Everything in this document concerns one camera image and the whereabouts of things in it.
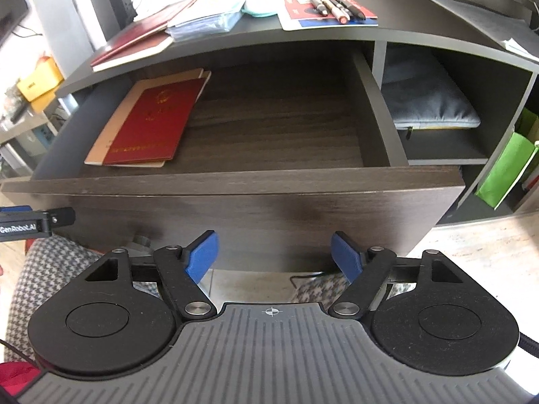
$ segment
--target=pen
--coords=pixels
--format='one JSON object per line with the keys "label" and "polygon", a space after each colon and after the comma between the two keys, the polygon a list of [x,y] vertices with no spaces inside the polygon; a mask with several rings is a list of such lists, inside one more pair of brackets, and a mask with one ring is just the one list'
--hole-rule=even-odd
{"label": "pen", "polygon": [[315,7],[315,9],[320,13],[321,15],[328,16],[328,11],[325,8],[324,3],[322,3],[321,0],[311,0],[311,4]]}
{"label": "pen", "polygon": [[360,19],[360,20],[364,20],[366,19],[367,17],[365,16],[365,14],[361,11],[361,9],[359,8],[359,6],[349,2],[348,0],[337,0],[340,4],[342,4],[346,9],[348,9],[350,11],[350,13]]}
{"label": "pen", "polygon": [[346,15],[343,13],[343,11],[340,10],[337,6],[335,6],[331,1],[322,0],[322,3],[324,3],[328,10],[331,11],[333,16],[339,20],[339,23],[346,24],[348,22],[348,19],[346,18]]}
{"label": "pen", "polygon": [[329,0],[329,1],[331,1],[335,6],[337,6],[341,10],[341,12],[346,16],[346,19],[350,21],[350,18],[351,18],[350,16],[352,15],[352,13],[348,9],[346,9],[342,4],[340,4],[336,0]]}

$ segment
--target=silver bolt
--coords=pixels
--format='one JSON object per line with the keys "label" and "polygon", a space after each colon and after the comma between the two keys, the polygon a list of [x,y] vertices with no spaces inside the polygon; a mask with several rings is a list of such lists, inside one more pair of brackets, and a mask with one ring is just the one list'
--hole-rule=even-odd
{"label": "silver bolt", "polygon": [[339,302],[333,310],[340,315],[354,315],[359,313],[359,307],[352,302]]}
{"label": "silver bolt", "polygon": [[192,315],[205,315],[211,311],[211,306],[207,302],[191,302],[185,306],[185,312]]}

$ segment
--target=tile floor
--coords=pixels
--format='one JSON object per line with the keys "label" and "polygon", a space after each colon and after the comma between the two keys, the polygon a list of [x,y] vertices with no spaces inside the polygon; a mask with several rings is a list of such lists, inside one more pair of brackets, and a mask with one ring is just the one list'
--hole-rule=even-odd
{"label": "tile floor", "polygon": [[[9,205],[0,195],[0,206]],[[521,331],[539,340],[539,214],[432,229],[409,256],[438,249],[492,293],[516,318]],[[23,243],[0,243],[0,337],[24,262]],[[291,274],[210,270],[200,285],[220,309],[223,302],[281,303],[290,299]],[[507,373],[539,394],[539,360],[517,348]]]}

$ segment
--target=orange box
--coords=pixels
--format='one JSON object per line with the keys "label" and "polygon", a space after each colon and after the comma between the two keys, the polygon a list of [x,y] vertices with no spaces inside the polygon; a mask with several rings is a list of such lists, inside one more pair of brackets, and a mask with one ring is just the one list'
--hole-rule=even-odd
{"label": "orange box", "polygon": [[17,83],[17,88],[31,102],[60,85],[63,80],[55,60],[49,58],[41,62],[30,76]]}

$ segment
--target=red booklet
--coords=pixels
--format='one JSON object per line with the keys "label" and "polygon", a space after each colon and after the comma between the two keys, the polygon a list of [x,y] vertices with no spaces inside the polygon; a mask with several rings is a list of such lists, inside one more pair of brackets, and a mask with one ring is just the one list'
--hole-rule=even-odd
{"label": "red booklet", "polygon": [[153,15],[128,25],[98,51],[98,54],[91,61],[90,65],[94,67],[144,38],[165,30],[166,25],[172,18],[185,8],[191,6],[195,1],[196,0],[183,0],[171,4]]}
{"label": "red booklet", "polygon": [[103,165],[172,159],[206,81],[184,80],[145,90],[114,138]]}

